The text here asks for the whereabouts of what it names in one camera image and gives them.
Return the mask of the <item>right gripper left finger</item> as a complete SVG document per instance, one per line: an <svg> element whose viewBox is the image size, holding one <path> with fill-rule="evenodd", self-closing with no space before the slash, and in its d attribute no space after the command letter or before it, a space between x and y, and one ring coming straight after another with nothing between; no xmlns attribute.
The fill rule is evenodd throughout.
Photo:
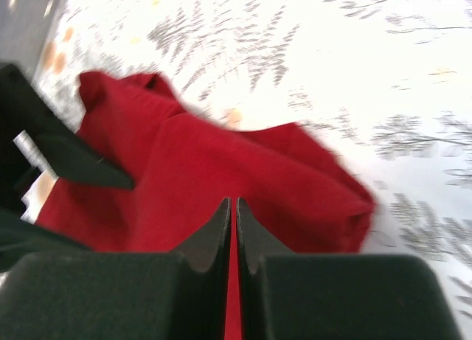
<svg viewBox="0 0 472 340"><path fill-rule="evenodd" d="M1 213L3 339L222 339L231 203L166 253L99 253Z"/></svg>

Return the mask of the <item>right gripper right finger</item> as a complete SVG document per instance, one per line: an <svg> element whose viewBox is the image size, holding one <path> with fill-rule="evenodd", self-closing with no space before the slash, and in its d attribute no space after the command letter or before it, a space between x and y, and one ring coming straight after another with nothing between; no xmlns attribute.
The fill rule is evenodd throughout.
<svg viewBox="0 0 472 340"><path fill-rule="evenodd" d="M435 273L407 254L300 254L237 202L244 339L460 339Z"/></svg>

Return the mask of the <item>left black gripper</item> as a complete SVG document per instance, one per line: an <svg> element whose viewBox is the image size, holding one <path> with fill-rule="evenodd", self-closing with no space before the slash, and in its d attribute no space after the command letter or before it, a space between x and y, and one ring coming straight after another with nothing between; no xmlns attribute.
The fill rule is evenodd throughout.
<svg viewBox="0 0 472 340"><path fill-rule="evenodd" d="M88 251L71 238L36 226L22 216L23 197L41 171L14 138L26 132L54 173L101 187L134 188L133 179L76 136L37 94L13 63L1 64L1 272L37 251Z"/></svg>

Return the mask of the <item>red t shirt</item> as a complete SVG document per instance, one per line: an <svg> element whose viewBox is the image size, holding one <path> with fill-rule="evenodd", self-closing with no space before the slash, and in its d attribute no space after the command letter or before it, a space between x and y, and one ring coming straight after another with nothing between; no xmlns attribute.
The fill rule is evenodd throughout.
<svg viewBox="0 0 472 340"><path fill-rule="evenodd" d="M375 208L369 192L295 123L231 131L198 118L157 74L80 75L77 136L134 182L121 190L59 177L36 223L99 253L166 253L231 203L222 339L242 337L237 202L300 254L355 254Z"/></svg>

